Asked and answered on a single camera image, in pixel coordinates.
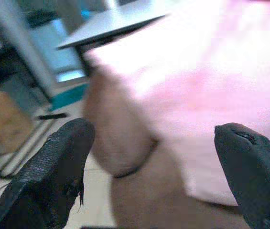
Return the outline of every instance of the floor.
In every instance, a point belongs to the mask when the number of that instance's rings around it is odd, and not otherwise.
[[[55,110],[56,113],[66,112],[69,116],[55,122],[43,136],[42,141],[35,145],[30,156],[38,151],[49,134],[56,131],[64,123],[81,117],[83,105],[83,101],[80,101]],[[0,180],[0,187],[8,182],[8,180]],[[114,227],[115,222],[111,214],[109,199],[110,175],[101,169],[91,154],[86,161],[84,184],[84,206],[80,208],[79,199],[76,200],[65,229],[79,229],[82,226]]]

